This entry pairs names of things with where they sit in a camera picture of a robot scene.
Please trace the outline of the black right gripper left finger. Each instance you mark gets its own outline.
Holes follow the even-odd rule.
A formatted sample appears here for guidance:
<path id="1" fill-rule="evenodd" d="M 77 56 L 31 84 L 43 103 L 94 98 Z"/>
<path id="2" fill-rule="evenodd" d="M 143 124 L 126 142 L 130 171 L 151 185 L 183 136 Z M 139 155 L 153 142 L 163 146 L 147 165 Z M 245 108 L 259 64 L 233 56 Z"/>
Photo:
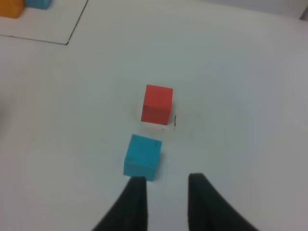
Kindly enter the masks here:
<path id="1" fill-rule="evenodd" d="M 95 231 L 148 230 L 147 181 L 132 177 Z"/>

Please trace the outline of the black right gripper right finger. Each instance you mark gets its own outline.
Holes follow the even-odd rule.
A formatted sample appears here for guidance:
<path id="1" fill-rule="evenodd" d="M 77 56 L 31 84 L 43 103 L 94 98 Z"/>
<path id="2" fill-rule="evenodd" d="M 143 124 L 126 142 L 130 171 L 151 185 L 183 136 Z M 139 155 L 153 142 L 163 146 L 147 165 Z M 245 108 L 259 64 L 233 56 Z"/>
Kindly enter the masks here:
<path id="1" fill-rule="evenodd" d="M 188 226 L 191 231 L 255 231 L 202 173 L 188 179 Z"/>

